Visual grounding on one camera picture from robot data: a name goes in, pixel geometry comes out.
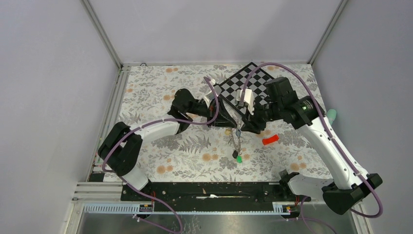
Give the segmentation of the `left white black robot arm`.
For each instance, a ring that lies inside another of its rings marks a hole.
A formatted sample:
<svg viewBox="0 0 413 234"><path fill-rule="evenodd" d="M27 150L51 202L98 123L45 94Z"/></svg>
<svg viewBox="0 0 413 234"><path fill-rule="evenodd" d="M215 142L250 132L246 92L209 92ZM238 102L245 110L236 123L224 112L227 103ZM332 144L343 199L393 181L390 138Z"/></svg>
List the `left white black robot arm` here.
<svg viewBox="0 0 413 234"><path fill-rule="evenodd" d="M195 99L187 89L179 89L171 109L159 120L131 129L124 122L116 123L98 148L97 154L104 161L102 167L110 167L124 182L133 186L132 194L146 200L151 194L149 179L137 165L143 143L177 135L194 124L189 114L207 118L208 127L236 128L236 121L226 110L223 100L215 90L203 99Z"/></svg>

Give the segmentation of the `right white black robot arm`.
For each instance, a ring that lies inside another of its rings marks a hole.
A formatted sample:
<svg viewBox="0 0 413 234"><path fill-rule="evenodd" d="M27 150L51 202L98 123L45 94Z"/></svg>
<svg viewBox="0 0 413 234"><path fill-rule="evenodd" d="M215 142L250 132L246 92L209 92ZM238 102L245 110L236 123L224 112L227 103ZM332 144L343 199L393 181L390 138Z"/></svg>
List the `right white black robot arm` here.
<svg viewBox="0 0 413 234"><path fill-rule="evenodd" d="M383 183L381 176L369 173L352 157L311 94L298 98L286 77L272 79L264 86L269 95L267 104L260 105L252 90L246 88L237 91L236 103L247 107L247 117L253 123L283 120L291 124L316 150L332 176L323 180L287 174L279 188L281 198L291 201L304 195L321 199L333 212L342 215L369 194L375 194L374 190Z"/></svg>

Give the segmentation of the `large grey metal keyring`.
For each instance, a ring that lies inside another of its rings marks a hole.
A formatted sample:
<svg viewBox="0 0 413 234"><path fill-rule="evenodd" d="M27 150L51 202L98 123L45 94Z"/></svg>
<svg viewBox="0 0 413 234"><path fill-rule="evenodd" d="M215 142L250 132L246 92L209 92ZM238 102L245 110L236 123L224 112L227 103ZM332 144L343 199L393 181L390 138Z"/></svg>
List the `large grey metal keyring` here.
<svg viewBox="0 0 413 234"><path fill-rule="evenodd" d="M229 129L229 136L230 136L230 140L229 142L232 143L234 150L239 152L239 155L241 153L241 137L237 137L236 136L236 130L238 128L230 128Z"/></svg>

